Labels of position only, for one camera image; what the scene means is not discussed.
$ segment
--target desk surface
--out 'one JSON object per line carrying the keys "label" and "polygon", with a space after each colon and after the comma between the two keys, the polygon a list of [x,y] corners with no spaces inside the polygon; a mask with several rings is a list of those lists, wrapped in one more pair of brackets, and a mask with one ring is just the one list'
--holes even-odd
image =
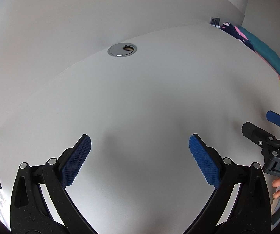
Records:
{"label": "desk surface", "polygon": [[189,152],[190,135],[237,164],[263,164],[241,127],[249,121],[280,138],[265,118],[280,113],[279,80],[208,24],[127,42],[135,54],[115,58],[105,49],[71,66],[0,128],[1,184],[11,196],[20,163],[44,164],[85,133],[92,149],[67,192],[94,229],[183,233],[213,191]]}

